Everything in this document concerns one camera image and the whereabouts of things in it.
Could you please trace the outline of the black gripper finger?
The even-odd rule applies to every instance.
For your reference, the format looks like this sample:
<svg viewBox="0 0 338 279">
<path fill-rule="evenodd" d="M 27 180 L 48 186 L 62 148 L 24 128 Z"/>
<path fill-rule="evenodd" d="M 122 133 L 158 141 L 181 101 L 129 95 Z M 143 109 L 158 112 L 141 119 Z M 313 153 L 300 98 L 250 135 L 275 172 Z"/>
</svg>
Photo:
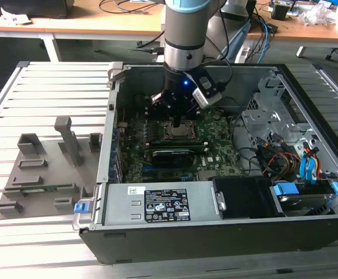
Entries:
<svg viewBox="0 0 338 279">
<path fill-rule="evenodd" d="M 182 120 L 193 119 L 199 104 L 194 100 L 183 100 L 177 105 L 176 127 L 180 126 Z"/>
<path fill-rule="evenodd" d="M 169 94 L 160 92 L 150 97 L 151 108 L 158 112 L 159 116 L 166 116 L 173 127 L 177 127 L 177 111 L 173 99 Z"/>
</svg>

